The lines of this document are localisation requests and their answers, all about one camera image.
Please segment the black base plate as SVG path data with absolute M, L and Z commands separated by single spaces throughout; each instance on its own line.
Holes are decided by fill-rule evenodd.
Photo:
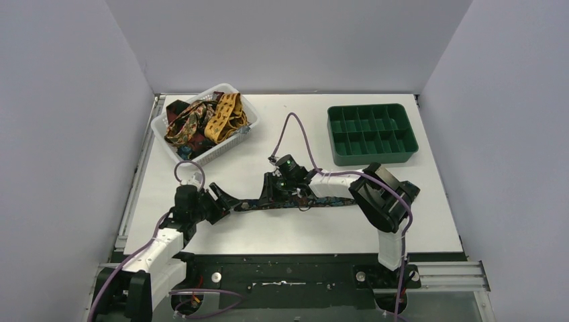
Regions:
M 407 296 L 424 286 L 421 262 L 463 262 L 463 253 L 412 253 L 405 276 L 378 263 L 374 254 L 174 256 L 183 278 L 166 289 L 173 309 L 196 313 L 191 299 L 201 289 L 220 297 L 221 308 L 316 309 L 349 306 L 403 311 Z

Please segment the dark blue floral tie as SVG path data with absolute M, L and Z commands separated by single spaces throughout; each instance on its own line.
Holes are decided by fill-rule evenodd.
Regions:
M 282 200 L 242 199 L 231 209 L 237 212 L 259 211 L 272 209 L 298 209 L 307 211 L 312 208 L 343 207 L 355 205 L 354 199 L 343 197 L 285 197 Z

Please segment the yellow patterned tie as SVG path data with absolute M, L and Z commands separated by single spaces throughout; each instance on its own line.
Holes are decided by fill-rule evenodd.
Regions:
M 241 127 L 248 125 L 240 93 L 224 93 L 220 96 L 215 114 L 204 129 L 205 137 L 215 144 L 220 144 Z

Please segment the aluminium frame rail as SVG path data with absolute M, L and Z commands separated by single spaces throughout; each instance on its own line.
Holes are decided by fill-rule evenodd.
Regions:
M 420 292 L 456 292 L 462 294 L 464 292 L 473 292 L 480 294 L 489 289 L 486 274 L 483 265 L 480 262 L 421 262 L 418 265 L 420 271 L 425 273 L 424 286 L 412 290 L 407 296 L 407 306 L 403 310 L 410 307 L 409 301 L 411 295 Z M 399 273 L 400 277 L 405 276 L 405 271 Z M 168 303 L 170 306 L 170 297 L 167 295 L 161 302 Z M 230 311 L 237 308 L 221 308 L 220 297 L 215 294 L 211 289 L 201 289 L 198 296 L 191 299 L 191 304 L 196 308 L 196 313 L 184 314 L 179 310 L 173 309 L 175 317 L 188 320 L 195 320 L 199 318 L 212 318 L 229 317 Z M 393 313 L 401 313 L 403 311 L 389 312 L 385 310 L 388 315 Z

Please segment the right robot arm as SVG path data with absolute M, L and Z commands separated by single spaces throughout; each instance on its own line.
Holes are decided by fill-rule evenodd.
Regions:
M 378 262 L 394 271 L 404 261 L 404 230 L 411 223 L 409 210 L 419 189 L 399 181 L 384 166 L 373 162 L 360 170 L 331 172 L 307 170 L 287 154 L 271 156 L 273 172 L 264 175 L 259 209 L 343 207 L 357 205 L 378 232 Z

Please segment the dark red tie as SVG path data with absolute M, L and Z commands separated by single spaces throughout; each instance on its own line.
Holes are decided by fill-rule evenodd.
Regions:
M 166 106 L 166 117 L 168 124 L 172 123 L 182 123 L 187 118 L 186 116 L 180 117 L 180 115 L 190 106 L 186 101 L 175 100 L 168 106 Z

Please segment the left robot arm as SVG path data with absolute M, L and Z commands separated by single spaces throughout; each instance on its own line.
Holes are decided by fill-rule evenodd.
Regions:
M 179 256 L 197 224 L 217 223 L 236 204 L 217 191 L 178 186 L 174 205 L 159 218 L 151 238 L 115 268 L 99 273 L 88 321 L 151 321 L 156 305 L 176 285 L 190 288 L 198 281 L 197 267 Z

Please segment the brown paisley tie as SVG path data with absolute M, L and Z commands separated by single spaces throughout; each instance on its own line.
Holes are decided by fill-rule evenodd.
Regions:
M 203 133 L 205 125 L 215 114 L 215 101 L 198 100 L 189 103 L 190 106 L 180 115 L 186 116 L 182 123 L 168 124 L 164 139 L 174 147 L 187 145 L 197 133 Z

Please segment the green compartment tray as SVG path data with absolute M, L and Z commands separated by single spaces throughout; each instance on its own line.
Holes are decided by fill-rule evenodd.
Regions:
M 407 112 L 398 103 L 329 107 L 327 128 L 337 166 L 405 163 L 419 151 Z

